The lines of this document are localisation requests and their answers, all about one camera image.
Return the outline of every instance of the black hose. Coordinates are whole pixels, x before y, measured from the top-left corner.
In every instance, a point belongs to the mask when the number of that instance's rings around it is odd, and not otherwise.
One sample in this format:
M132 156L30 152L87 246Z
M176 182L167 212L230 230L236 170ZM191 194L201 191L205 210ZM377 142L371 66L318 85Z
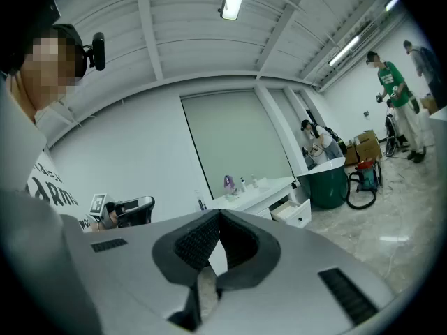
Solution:
M351 194L351 180L360 183L360 180L358 179L352 179L352 175L359 175L359 172L352 172L349 177L348 177L348 193L346 194L346 203L348 204L348 206L352 209L367 209L369 206L371 206L372 204L374 204L376 202L377 199L377 195L376 192L374 190L369 190L372 192L372 201L368 202L367 204L364 204L362 206L355 206L354 204L351 204L349 202L349 195Z

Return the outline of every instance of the white ceiling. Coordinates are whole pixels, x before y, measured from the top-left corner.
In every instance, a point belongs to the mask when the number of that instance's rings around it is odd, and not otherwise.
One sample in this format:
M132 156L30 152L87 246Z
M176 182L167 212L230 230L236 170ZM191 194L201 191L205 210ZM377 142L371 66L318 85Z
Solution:
M56 0L58 22L73 24L84 44L104 33L107 61L103 72L88 68L62 103L85 118L105 107L112 94L212 75L318 85L332 70L328 59L386 1L243 0L238 19L227 21L218 12L222 0ZM145 2L150 7L139 9ZM48 140L73 125L67 113L51 110L36 117Z

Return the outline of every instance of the black vent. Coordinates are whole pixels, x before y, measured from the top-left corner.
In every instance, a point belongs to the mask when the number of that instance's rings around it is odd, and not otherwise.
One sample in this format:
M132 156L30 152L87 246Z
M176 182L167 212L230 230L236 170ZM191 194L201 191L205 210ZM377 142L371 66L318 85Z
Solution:
M258 236L245 225L226 216L219 220L220 240L225 248L228 269L241 265L252 258L259 248Z
M189 230L175 242L174 252L188 266L200 271L219 240L219 214Z
M338 268L318 273L355 325L377 313L377 308Z
M116 238L116 239L111 239L110 241L92 244L91 247L93 248L93 250L96 253L98 253L98 252L106 251L111 248L123 246L124 244L127 244L127 242L124 241L122 238Z

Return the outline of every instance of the white pants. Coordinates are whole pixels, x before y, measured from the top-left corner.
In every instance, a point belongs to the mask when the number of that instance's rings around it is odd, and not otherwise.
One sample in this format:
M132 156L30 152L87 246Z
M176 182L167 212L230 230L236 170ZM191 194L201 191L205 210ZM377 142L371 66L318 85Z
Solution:
M405 135L405 138L408 140L410 149L416 153L423 153L424 143L419 125L419 117L414 112L411 102L408 102L402 107L397 107L396 112L399 116L399 127Z

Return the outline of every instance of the white counter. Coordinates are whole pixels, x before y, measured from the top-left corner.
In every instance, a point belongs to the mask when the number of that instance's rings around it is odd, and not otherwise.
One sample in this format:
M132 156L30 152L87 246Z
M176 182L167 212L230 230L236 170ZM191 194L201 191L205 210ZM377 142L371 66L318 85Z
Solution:
M287 196L292 191L292 183L295 179L281 177L279 179L261 179L258 188L253 185L247 186L247 191L240 193L233 200L228 200L226 196L221 196L212 201L213 209L231 209L233 211L247 212L248 214L258 214L276 201Z

